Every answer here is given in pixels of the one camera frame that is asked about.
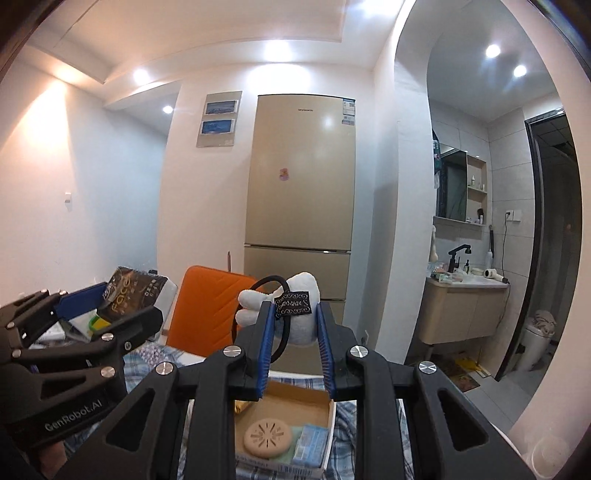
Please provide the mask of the dark brown tissue pack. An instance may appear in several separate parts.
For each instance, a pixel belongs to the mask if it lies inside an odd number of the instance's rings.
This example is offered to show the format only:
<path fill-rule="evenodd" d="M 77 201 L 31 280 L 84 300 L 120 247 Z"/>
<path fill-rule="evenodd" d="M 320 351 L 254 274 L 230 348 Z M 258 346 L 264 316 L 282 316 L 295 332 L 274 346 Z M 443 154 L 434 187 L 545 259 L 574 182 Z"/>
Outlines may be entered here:
<path fill-rule="evenodd" d="M 97 315 L 113 323 L 156 303 L 168 279 L 155 273 L 119 266 L 107 282 Z"/>

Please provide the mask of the beige round silicone pad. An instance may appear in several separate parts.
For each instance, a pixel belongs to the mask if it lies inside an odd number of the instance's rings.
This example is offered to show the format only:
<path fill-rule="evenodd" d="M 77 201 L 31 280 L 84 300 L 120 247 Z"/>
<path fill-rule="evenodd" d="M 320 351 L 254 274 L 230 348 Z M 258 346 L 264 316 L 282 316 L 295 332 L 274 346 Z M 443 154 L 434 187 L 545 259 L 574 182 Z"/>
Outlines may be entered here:
<path fill-rule="evenodd" d="M 249 425 L 242 437 L 245 451 L 263 459 L 279 457 L 290 449 L 293 431 L 280 419 L 266 418 Z"/>

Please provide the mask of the white plush toy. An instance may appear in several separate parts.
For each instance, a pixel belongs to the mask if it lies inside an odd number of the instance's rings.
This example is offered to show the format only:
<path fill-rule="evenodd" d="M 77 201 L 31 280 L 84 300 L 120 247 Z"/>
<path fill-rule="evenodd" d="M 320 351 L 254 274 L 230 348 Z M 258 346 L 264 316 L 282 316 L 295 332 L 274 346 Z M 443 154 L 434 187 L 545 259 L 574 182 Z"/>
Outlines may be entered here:
<path fill-rule="evenodd" d="M 317 341 L 317 309 L 321 292 L 315 276 L 301 272 L 288 279 L 270 275 L 259 279 L 238 294 L 235 324 L 247 327 L 256 324 L 263 302 L 274 306 L 276 338 L 290 331 L 287 343 L 308 347 Z"/>

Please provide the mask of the light blue tissue pack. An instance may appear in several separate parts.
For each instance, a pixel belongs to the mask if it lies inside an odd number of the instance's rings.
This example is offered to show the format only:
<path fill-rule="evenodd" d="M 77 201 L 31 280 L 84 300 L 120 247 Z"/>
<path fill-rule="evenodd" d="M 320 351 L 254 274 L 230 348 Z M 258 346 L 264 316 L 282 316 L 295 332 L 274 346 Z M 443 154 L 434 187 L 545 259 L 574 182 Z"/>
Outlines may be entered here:
<path fill-rule="evenodd" d="M 291 464 L 308 468 L 321 467 L 328 440 L 329 430 L 327 428 L 311 424 L 304 425 L 295 444 Z"/>

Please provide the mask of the blue gold cigarette pack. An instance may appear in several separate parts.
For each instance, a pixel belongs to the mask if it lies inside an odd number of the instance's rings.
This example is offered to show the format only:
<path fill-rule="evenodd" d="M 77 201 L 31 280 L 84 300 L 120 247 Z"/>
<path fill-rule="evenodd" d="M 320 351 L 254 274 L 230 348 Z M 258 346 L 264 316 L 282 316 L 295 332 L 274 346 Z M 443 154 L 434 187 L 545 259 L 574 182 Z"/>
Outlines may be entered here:
<path fill-rule="evenodd" d="M 235 400 L 235 415 L 242 414 L 250 405 L 252 405 L 250 401 Z"/>

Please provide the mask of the green sticky note pad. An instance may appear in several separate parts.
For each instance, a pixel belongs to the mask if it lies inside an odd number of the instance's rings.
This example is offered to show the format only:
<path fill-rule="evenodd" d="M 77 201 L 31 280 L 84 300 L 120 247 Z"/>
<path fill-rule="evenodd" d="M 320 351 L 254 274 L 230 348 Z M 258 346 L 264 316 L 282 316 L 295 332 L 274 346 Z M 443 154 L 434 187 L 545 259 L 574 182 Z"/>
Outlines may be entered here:
<path fill-rule="evenodd" d="M 277 456 L 276 458 L 274 458 L 274 461 L 276 461 L 277 463 L 280 463 L 280 464 L 286 464 L 286 465 L 291 464 L 291 462 L 294 459 L 294 451 L 296 450 L 296 447 L 297 447 L 297 441 L 298 441 L 298 439 L 300 439 L 301 432 L 303 432 L 303 429 L 304 429 L 303 426 L 291 426 L 290 427 L 290 430 L 291 430 L 290 447 L 288 447 L 287 450 L 285 450 L 283 452 L 283 454 L 280 454 L 280 456 Z"/>

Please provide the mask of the yellow green basket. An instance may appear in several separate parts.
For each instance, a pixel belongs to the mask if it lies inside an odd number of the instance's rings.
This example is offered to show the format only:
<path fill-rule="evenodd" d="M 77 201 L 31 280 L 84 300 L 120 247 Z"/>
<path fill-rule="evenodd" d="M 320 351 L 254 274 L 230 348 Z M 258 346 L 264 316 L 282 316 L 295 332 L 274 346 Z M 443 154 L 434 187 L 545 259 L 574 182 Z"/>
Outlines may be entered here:
<path fill-rule="evenodd" d="M 88 322 L 88 329 L 92 333 L 97 333 L 107 327 L 109 327 L 111 323 L 102 317 L 95 315 L 93 316 Z"/>

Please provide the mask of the shallow cardboard box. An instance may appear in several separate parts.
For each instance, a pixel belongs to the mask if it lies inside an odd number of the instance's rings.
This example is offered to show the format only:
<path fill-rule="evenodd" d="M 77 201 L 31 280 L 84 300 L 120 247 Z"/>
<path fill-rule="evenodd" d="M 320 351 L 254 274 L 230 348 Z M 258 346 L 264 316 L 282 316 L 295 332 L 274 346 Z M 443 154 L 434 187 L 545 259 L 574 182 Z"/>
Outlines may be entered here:
<path fill-rule="evenodd" d="M 245 451 L 242 437 L 249 425 L 257 420 L 274 418 L 283 420 L 287 425 L 317 425 L 329 430 L 329 440 L 325 447 L 322 466 L 308 468 L 297 465 L 280 464 L 274 458 L 263 459 L 252 456 Z M 259 401 L 252 402 L 242 412 L 235 415 L 235 458 L 239 463 L 283 475 L 287 478 L 320 479 L 329 465 L 329 454 L 335 431 L 335 402 L 329 399 L 324 390 L 311 389 L 308 385 L 301 386 L 293 379 L 281 382 L 273 379 L 267 384 L 266 392 Z"/>

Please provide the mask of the orange chair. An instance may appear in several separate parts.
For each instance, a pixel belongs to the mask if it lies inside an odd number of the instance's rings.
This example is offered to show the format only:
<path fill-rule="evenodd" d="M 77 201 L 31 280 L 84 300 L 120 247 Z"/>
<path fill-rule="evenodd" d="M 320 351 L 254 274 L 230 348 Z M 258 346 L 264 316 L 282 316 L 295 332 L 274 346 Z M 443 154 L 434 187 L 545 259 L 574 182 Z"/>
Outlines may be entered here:
<path fill-rule="evenodd" d="M 179 289 L 166 345 L 201 357 L 228 346 L 238 294 L 254 282 L 256 279 L 238 273 L 189 267 Z"/>

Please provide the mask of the blue plaid blanket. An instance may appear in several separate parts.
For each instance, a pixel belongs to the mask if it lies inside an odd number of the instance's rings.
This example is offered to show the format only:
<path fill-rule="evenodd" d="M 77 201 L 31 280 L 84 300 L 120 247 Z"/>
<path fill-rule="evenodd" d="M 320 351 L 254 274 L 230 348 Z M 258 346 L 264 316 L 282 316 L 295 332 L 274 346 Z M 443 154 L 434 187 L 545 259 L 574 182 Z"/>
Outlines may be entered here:
<path fill-rule="evenodd" d="M 172 438 L 165 440 L 157 451 L 161 458 L 144 458 L 139 465 L 131 462 L 137 457 L 134 453 L 118 447 L 103 446 L 104 459 L 98 456 L 96 447 L 84 447 L 74 455 L 73 461 L 66 465 L 58 477 L 60 479 L 245 479 L 262 475 L 264 478 L 280 474 L 283 477 L 335 477 L 347 474 L 349 478 L 369 479 L 378 469 L 391 470 L 401 478 L 412 478 L 406 460 L 408 448 L 407 434 L 399 427 L 405 423 L 404 409 L 394 399 L 393 393 L 363 406 L 363 366 L 349 358 L 346 349 L 329 347 L 318 343 L 304 350 L 307 356 L 312 353 L 322 360 L 322 376 L 296 374 L 281 367 L 271 371 L 270 381 L 280 380 L 280 387 L 301 386 L 301 395 L 318 396 L 325 387 L 332 399 L 342 402 L 341 407 L 332 407 L 332 414 L 348 416 L 342 427 L 331 428 L 331 436 L 348 432 L 348 442 L 329 439 L 322 450 L 322 462 L 318 468 L 290 466 L 266 462 L 249 454 L 242 453 L 242 435 L 235 434 L 236 445 L 225 449 L 226 456 L 215 460 L 206 454 L 193 458 L 190 438 L 188 403 L 194 395 L 183 393 L 180 402 L 179 418 L 172 421 L 178 428 Z"/>

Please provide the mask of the bathroom vanity cabinet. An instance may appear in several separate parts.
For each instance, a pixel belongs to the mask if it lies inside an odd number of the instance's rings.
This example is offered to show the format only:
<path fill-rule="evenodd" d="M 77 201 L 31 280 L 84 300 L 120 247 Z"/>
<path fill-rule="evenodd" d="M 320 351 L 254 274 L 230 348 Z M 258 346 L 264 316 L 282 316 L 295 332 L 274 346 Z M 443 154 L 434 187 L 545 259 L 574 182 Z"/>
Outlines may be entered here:
<path fill-rule="evenodd" d="M 508 294 L 508 284 L 485 278 L 452 283 L 427 278 L 417 337 L 435 346 L 492 336 L 502 319 Z"/>

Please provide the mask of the black faucet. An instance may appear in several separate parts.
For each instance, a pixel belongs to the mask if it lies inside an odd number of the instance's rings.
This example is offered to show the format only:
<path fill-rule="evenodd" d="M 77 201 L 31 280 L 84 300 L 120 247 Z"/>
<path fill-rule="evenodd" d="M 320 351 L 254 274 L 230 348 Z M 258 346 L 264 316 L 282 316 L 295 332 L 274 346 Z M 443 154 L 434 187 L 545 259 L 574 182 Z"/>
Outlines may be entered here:
<path fill-rule="evenodd" d="M 450 261 L 448 264 L 449 273 L 455 272 L 460 267 L 459 255 L 461 252 L 470 255 L 472 253 L 472 246 L 470 244 L 462 244 L 448 252 L 448 254 L 450 255 Z"/>

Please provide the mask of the beige refrigerator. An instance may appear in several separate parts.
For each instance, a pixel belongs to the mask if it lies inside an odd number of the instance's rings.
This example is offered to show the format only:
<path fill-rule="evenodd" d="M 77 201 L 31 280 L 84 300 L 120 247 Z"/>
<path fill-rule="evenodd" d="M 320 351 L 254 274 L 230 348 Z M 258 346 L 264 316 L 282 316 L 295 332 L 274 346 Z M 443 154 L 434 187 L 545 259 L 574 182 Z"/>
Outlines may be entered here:
<path fill-rule="evenodd" d="M 249 167 L 245 274 L 310 272 L 341 322 L 356 181 L 356 103 L 259 96 Z"/>

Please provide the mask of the white hair dryer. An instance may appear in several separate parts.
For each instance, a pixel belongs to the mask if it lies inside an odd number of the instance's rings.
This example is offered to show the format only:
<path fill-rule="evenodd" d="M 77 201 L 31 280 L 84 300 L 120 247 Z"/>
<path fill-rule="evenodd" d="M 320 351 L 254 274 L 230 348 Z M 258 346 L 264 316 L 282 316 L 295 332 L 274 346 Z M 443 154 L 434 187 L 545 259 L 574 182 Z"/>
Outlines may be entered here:
<path fill-rule="evenodd" d="M 509 280 L 494 268 L 486 269 L 483 273 L 483 276 L 487 279 L 494 280 L 497 282 L 505 284 L 509 283 Z"/>

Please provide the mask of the mirror cabinet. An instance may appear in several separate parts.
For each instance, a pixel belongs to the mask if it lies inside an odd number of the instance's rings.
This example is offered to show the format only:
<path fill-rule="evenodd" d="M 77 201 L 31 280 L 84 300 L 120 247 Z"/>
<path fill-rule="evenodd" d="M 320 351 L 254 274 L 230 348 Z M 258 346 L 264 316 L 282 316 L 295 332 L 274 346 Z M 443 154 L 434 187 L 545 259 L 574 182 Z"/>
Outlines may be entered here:
<path fill-rule="evenodd" d="M 484 226 L 488 208 L 487 164 L 467 151 L 433 138 L 435 216 Z"/>

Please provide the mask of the wall electrical panels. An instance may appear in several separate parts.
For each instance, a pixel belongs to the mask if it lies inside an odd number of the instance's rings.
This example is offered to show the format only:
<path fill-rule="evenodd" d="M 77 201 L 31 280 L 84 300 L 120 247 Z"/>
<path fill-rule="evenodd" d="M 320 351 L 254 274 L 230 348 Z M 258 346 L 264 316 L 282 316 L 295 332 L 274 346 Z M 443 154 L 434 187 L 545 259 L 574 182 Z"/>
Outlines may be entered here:
<path fill-rule="evenodd" d="M 235 145 L 242 91 L 207 94 L 197 135 L 197 148 L 226 148 Z"/>

